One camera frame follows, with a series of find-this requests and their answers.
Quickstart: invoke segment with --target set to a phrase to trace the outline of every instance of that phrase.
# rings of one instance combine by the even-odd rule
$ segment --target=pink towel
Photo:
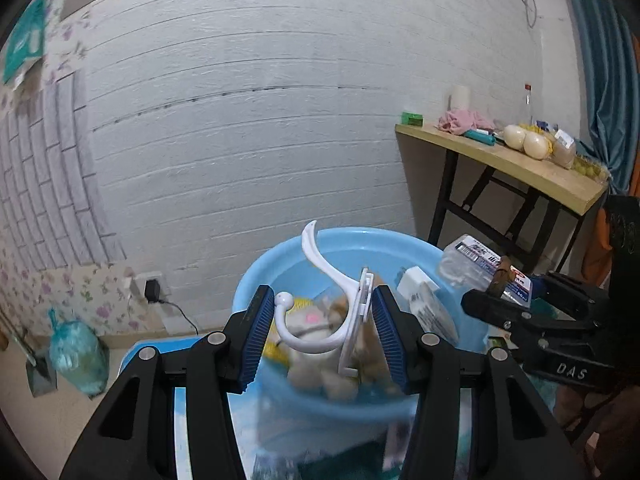
[[[467,130],[482,128],[483,130],[493,130],[494,123],[482,117],[480,112],[471,110],[449,110],[438,119],[438,129],[454,135],[462,135]]]

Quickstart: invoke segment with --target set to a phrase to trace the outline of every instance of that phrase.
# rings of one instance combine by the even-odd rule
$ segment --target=teal curtain
[[[628,192],[640,132],[633,37],[611,0],[571,0],[584,63],[589,155],[606,164],[614,193]]]

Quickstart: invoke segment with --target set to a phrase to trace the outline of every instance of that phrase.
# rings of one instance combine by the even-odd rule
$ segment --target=floral wallpaper
[[[15,265],[1,239],[0,247],[0,308],[14,325],[34,335],[49,335],[47,312],[54,307],[60,319],[82,320],[97,335],[163,329],[146,303],[128,299],[122,288],[129,272],[125,262],[28,271]]]
[[[21,100],[82,68],[84,39],[91,25],[90,6],[60,21],[64,0],[46,0],[45,55],[17,90],[0,85],[0,118]],[[4,49],[0,52],[4,66]],[[51,334],[48,310],[59,319],[79,319],[97,335],[162,330],[161,319],[146,303],[129,301],[122,279],[130,269],[117,264],[71,266],[29,271],[19,269],[0,229],[0,308],[16,326],[33,335]]]

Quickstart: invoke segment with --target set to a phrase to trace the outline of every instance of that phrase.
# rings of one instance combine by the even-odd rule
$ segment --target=toilet paper roll
[[[455,110],[460,108],[461,110],[469,110],[471,105],[471,88],[468,86],[455,85],[451,92],[449,100],[449,109]]]

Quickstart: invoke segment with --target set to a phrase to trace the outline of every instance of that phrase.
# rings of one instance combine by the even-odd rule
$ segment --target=black power cord
[[[193,329],[196,331],[196,335],[200,335],[200,332],[198,331],[198,327],[195,326],[194,323],[191,321],[191,319],[189,319],[186,316],[186,314],[182,311],[179,305],[172,303],[171,301],[163,300],[160,298],[160,283],[158,283],[158,280],[146,280],[145,298],[149,303],[167,304],[177,308],[180,311],[180,314],[182,314],[182,317],[187,321],[187,323],[193,326]]]

